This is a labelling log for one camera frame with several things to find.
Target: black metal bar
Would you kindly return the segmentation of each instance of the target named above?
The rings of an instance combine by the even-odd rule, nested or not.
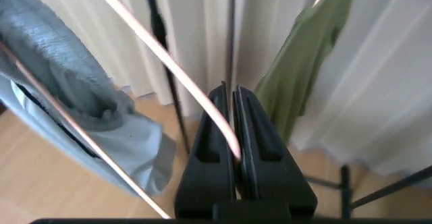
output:
[[[161,14],[159,14],[159,12],[157,11],[156,0],[148,0],[148,6],[150,7],[151,29],[153,31],[153,34],[155,35],[157,40],[161,43],[161,45],[168,50],[165,25],[163,23]],[[184,127],[182,106],[178,98],[176,83],[174,82],[174,76],[166,66],[164,66],[164,68],[165,68],[165,73],[167,74],[169,89],[173,97],[175,113],[177,114],[178,123],[180,124],[180,131],[182,132],[182,136],[183,136],[184,148],[186,149],[186,152],[189,154],[190,148],[189,148],[188,135],[186,134],[186,128]]]
[[[328,187],[328,188],[333,188],[336,190],[340,190],[341,189],[341,185],[337,184],[337,183],[333,183],[330,181],[325,181],[319,178],[315,178],[315,177],[308,177],[308,176],[304,176],[304,178],[306,179],[306,181],[308,181],[309,183],[312,184],[318,184],[320,186],[324,186],[324,187]]]
[[[413,173],[412,175],[409,175],[408,177],[401,179],[400,181],[397,181],[394,184],[390,184],[389,186],[381,188],[380,190],[377,190],[372,194],[369,194],[359,200],[354,201],[351,204],[351,209],[357,208],[359,206],[362,206],[364,204],[367,204],[379,198],[383,198],[384,196],[387,196],[389,194],[393,194],[394,192],[397,192],[413,184],[417,184],[430,177],[432,177],[432,166],[427,167],[416,173]]]
[[[351,198],[352,189],[350,183],[350,168],[347,165],[340,169],[341,177],[341,197],[342,197],[342,219],[351,218]]]

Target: green cloth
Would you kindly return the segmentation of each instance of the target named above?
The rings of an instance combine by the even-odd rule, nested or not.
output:
[[[321,0],[296,18],[290,35],[255,94],[283,140],[302,115],[319,68],[334,47],[351,0]]]

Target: light blue cloth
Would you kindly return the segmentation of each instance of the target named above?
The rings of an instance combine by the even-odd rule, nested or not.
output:
[[[174,141],[158,123],[135,112],[133,100],[114,89],[86,47],[46,5],[39,0],[0,0],[0,39],[148,194],[164,189],[171,178]],[[108,164],[94,156],[2,50],[0,99],[71,158],[133,192]]]

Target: hanging clothes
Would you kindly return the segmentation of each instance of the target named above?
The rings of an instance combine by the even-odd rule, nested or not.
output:
[[[40,0],[0,0],[0,39],[88,135],[148,194],[171,178],[176,146],[137,113],[86,47]],[[0,99],[33,130],[110,182],[133,192],[0,50]]]
[[[351,0],[321,0],[300,13],[255,94],[283,140],[289,140],[325,56],[348,17]]]

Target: floor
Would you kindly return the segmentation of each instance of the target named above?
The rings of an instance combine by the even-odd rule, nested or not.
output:
[[[165,133],[180,142],[172,106],[155,99],[136,100],[137,110],[163,124]],[[193,139],[198,121],[187,119]],[[179,144],[173,177],[165,191],[155,197],[173,215],[173,197],[187,156]],[[290,149],[306,175],[339,181],[340,166],[319,150],[297,152]],[[364,167],[352,165],[354,199],[398,179],[381,177]],[[337,191],[312,185],[319,199],[317,214],[340,215]],[[355,217],[432,218],[432,191],[407,188],[354,211]],[[64,156],[11,111],[0,117],[0,223],[29,223],[41,217],[126,217],[159,218],[144,201],[117,189]]]

